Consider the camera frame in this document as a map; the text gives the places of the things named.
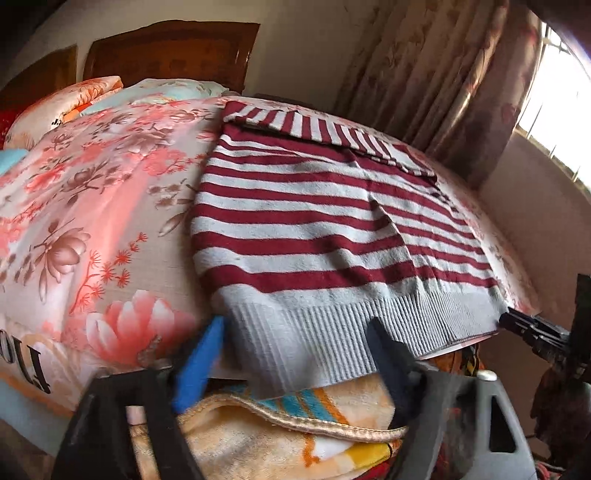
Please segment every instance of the wooden headboard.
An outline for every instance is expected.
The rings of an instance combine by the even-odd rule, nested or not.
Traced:
[[[0,92],[0,109],[29,106],[76,83],[76,45],[56,50],[15,76]]]
[[[146,78],[212,80],[242,92],[259,24],[166,20],[96,40],[84,79],[119,75],[128,87]]]

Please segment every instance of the gray ribbed cuff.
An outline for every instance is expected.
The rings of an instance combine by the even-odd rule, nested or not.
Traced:
[[[235,345],[259,398],[325,387],[376,371],[365,341],[379,317],[415,356],[496,330],[505,302],[486,293],[415,293],[405,297],[300,309],[229,306]]]

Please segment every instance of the light blue pillow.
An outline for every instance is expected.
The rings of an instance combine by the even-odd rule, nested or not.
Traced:
[[[4,175],[13,165],[19,163],[29,153],[24,148],[0,150],[0,175]]]
[[[145,79],[96,102],[82,110],[80,114],[91,115],[106,108],[121,105],[167,103],[175,100],[218,97],[227,91],[227,88],[216,82],[198,82],[189,79]]]

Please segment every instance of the wall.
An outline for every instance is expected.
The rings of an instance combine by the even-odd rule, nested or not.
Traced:
[[[78,45],[78,78],[94,40],[162,20],[260,23],[246,95],[332,108],[377,0],[68,0],[30,38],[0,85],[47,53]]]
[[[591,273],[591,204],[516,132],[479,196],[530,274],[542,315],[570,328],[577,273]],[[531,402],[548,365],[506,332],[485,342],[483,360],[501,376],[526,434],[531,433]]]

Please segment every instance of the maroon and white striped garment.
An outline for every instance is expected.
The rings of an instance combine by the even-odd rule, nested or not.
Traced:
[[[505,303],[434,173],[363,128],[229,102],[195,200],[194,260],[260,395],[375,372],[378,316],[417,355]]]

